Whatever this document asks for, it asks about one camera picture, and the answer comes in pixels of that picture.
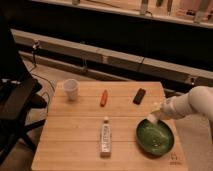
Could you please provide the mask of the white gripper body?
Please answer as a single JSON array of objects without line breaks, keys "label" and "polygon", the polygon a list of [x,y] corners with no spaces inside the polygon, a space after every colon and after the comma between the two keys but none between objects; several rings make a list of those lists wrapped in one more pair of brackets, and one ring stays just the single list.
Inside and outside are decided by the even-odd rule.
[{"label": "white gripper body", "polygon": [[151,112],[147,115],[146,119],[152,124],[157,124],[159,120],[165,118],[165,114],[161,109],[160,103],[155,103]]}]

